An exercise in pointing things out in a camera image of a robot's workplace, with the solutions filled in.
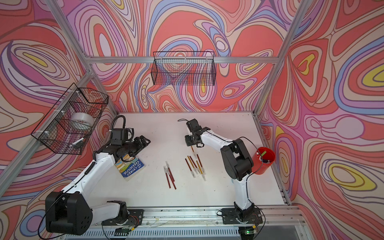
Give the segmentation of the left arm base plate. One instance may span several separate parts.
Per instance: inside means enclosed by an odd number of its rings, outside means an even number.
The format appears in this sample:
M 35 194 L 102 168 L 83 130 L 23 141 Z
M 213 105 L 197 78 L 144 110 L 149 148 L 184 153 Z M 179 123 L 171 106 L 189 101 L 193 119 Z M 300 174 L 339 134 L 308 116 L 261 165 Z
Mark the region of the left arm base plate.
M 126 214 L 119 214 L 114 219 L 103 221 L 102 225 L 114 227 L 138 227 L 143 222 L 143 215 L 143 209 L 131 209 L 127 210 Z

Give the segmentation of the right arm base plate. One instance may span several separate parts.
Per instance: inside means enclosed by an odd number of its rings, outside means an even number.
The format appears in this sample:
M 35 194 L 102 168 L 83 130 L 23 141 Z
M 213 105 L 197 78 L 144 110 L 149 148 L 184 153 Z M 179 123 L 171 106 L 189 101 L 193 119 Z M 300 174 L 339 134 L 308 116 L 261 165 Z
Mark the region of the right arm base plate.
M 258 226 L 264 222 L 261 211 L 256 208 L 246 211 L 236 210 L 235 208 L 223 208 L 220 212 L 224 225 L 254 224 Z

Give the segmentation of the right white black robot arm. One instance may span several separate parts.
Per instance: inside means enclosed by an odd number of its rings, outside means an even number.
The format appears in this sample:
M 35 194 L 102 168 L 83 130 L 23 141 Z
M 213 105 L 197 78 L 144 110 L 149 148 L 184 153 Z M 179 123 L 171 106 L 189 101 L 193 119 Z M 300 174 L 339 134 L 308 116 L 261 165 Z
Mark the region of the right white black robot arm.
M 230 140 L 217 135 L 208 127 L 201 127 L 196 119 L 187 120 L 189 134 L 185 136 L 188 147 L 209 146 L 221 153 L 226 173 L 234 181 L 234 211 L 237 219 L 244 223 L 253 214 L 255 204 L 248 193 L 248 177 L 252 174 L 254 162 L 241 139 Z

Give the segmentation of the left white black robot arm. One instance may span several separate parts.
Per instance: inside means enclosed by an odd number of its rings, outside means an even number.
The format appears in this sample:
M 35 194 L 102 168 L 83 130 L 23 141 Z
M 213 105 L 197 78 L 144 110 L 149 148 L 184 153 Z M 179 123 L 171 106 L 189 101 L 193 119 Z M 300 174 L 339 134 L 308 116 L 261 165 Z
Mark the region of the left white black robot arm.
M 114 145 L 108 141 L 93 153 L 91 163 L 59 192 L 51 192 L 46 200 L 45 224 L 49 233 L 82 235 L 91 225 L 112 222 L 124 225 L 129 220 L 124 201 L 109 200 L 99 206 L 90 204 L 90 194 L 107 171 L 125 156 L 135 157 L 150 144 L 144 136 Z

